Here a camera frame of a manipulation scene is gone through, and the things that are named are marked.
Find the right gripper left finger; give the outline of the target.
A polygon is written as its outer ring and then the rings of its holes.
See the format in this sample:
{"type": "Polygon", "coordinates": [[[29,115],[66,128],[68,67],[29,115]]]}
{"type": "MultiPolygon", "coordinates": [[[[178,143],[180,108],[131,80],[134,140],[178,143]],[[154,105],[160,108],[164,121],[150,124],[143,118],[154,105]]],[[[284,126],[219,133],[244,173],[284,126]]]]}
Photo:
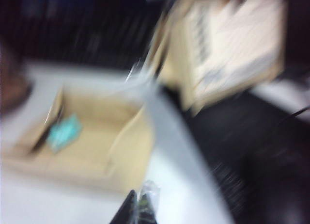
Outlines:
{"type": "Polygon", "coordinates": [[[137,193],[135,190],[131,190],[110,221],[110,224],[135,224],[137,203],[137,193]]]}

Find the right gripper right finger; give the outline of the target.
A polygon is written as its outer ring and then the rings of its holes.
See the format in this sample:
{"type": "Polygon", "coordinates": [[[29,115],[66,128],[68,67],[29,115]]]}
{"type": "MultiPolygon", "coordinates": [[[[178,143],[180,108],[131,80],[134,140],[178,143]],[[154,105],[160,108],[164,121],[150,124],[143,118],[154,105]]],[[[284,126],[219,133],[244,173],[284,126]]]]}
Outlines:
{"type": "Polygon", "coordinates": [[[137,202],[137,223],[157,224],[156,213],[160,199],[160,188],[151,180],[144,182],[137,202]]]}

